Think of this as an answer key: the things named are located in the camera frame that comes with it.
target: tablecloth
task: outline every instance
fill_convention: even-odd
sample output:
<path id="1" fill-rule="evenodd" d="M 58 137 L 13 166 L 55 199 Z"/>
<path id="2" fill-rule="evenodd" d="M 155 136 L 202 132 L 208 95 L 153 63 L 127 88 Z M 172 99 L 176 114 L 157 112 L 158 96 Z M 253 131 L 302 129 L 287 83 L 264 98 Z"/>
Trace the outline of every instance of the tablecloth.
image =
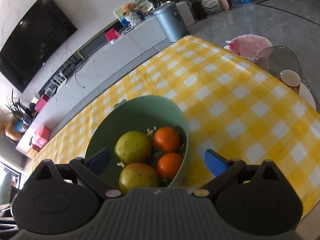
<path id="1" fill-rule="evenodd" d="M 249 164 L 272 159 L 300 197 L 304 215 L 319 200 L 319 114 L 256 65 L 194 36 L 172 44 L 96 98 L 28 164 L 26 176 L 43 159 L 68 163 L 85 156 L 113 106 L 147 94 L 171 99 L 188 121 L 192 156 L 186 187 L 212 179 L 203 162 L 210 148 Z"/>

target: black plant pot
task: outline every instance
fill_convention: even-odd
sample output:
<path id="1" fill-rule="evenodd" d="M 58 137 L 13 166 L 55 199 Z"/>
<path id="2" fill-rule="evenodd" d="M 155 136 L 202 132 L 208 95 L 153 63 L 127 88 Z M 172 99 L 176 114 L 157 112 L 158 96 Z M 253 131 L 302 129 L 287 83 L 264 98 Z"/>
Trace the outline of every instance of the black plant pot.
<path id="1" fill-rule="evenodd" d="M 201 2 L 193 3 L 191 6 L 198 20 L 207 18 L 207 13 L 204 11 Z"/>

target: television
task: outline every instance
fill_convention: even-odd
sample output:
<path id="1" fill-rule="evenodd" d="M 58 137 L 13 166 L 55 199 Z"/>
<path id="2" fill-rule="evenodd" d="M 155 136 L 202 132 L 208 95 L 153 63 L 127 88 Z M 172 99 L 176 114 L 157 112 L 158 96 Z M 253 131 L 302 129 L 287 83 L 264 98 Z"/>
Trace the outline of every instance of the television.
<path id="1" fill-rule="evenodd" d="M 37 0 L 2 47 L 0 71 L 23 92 L 50 56 L 76 31 L 53 0 Z"/>

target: tangerine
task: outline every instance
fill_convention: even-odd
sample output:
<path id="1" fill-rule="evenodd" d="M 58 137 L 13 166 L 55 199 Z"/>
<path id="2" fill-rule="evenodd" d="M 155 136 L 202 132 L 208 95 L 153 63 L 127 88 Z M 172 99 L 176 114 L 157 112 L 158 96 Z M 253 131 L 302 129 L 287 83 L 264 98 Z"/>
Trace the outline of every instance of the tangerine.
<path id="1" fill-rule="evenodd" d="M 161 127 L 153 137 L 154 145 L 166 153 L 175 152 L 180 145 L 180 137 L 172 127 Z"/>
<path id="2" fill-rule="evenodd" d="M 167 153 L 159 161 L 157 171 L 164 179 L 173 180 L 182 164 L 182 157 L 177 153 Z"/>

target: green mango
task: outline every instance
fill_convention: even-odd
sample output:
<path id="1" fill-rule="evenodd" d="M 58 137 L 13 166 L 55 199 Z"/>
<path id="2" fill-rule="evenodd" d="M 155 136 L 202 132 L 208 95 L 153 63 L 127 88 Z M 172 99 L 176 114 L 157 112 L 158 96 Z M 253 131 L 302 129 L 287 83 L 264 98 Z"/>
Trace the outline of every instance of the green mango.
<path id="1" fill-rule="evenodd" d="M 146 161 L 151 151 L 151 138 L 140 131 L 126 132 L 119 138 L 115 146 L 115 155 L 124 165 Z"/>
<path id="2" fill-rule="evenodd" d="M 131 163 L 122 170 L 119 187 L 124 194 L 133 187 L 159 187 L 159 176 L 154 168 L 145 163 Z"/>

